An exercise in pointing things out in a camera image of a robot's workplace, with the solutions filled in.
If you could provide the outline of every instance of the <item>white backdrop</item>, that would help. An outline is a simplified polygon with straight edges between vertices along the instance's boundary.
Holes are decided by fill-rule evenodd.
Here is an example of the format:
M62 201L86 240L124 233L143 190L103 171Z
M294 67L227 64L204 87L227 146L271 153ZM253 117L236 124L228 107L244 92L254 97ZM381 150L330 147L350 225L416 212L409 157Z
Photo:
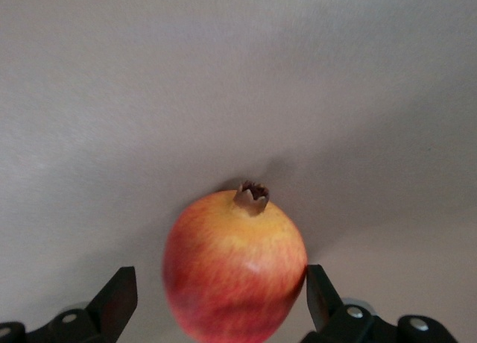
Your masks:
M0 0L0 321L135 265L120 342L190 342L166 234L250 178L341 295L474 342L476 43L477 0Z

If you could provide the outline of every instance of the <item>black plastic part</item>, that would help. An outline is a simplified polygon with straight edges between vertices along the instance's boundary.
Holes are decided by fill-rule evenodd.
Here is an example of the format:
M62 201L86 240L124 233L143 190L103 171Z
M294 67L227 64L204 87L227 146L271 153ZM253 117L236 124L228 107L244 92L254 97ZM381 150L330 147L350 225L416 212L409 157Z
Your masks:
M30 333L20 322L2 323L0 343L115 343L136 306L136 272L123 267L86 309L70 309Z
M343 301L320 265L308 265L306 302L317 331L343 306Z
M0 324L0 343L22 343L25 341L25 326L20 322Z
M427 330L419 330L411 324L412 319L423 321ZM435 319L423 315L405 315L397 323L398 342L406 343L457 343L449 331Z
M317 331L310 332L301 343L457 343L449 331L432 318L405 315L394 326L371 315L364 307L343 305L320 265L308 266L306 298ZM359 309L361 314L350 314L353 313L348 312L351 307ZM413 326L413 318L422 320L428 329Z
M86 311L98 332L108 342L116 342L137 306L134 267L123 267L94 297Z

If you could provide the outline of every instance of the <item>pomegranate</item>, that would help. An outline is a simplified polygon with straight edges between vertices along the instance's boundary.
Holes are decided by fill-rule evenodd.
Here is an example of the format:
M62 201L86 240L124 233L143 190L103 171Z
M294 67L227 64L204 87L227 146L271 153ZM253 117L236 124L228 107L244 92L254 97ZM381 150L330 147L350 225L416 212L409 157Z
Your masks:
M202 343L259 343L285 320L306 275L291 219L261 184L187 207L165 246L162 278L177 323Z

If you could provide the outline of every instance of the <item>silver screw head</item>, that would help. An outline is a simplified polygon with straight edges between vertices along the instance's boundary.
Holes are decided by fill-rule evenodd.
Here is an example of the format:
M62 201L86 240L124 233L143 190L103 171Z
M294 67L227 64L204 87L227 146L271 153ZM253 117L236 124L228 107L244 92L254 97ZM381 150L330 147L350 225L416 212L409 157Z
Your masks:
M362 318L363 312L358 307L350 307L347 309L348 315L354 318Z
M429 329L429 326L427 325L427 323L420 318L416 318L416 317L411 318L409 323L411 324L412 327L422 332L425 332Z
M12 329L9 328L9 327L0 328L0 338L1 338L1 337L8 336L11 331L12 331Z
M76 318L76 314L70 313L69 315L65 315L61 321L66 324L73 322Z

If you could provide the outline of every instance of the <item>pomegranate skin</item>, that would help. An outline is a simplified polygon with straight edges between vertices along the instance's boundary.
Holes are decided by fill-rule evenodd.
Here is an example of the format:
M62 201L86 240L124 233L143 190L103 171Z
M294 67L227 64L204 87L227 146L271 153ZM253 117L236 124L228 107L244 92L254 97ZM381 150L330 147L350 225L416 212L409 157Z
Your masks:
M260 343L282 324L306 275L306 249L291 219L271 202L258 215L235 190L187 207L169 233L162 263L168 304L202 343Z

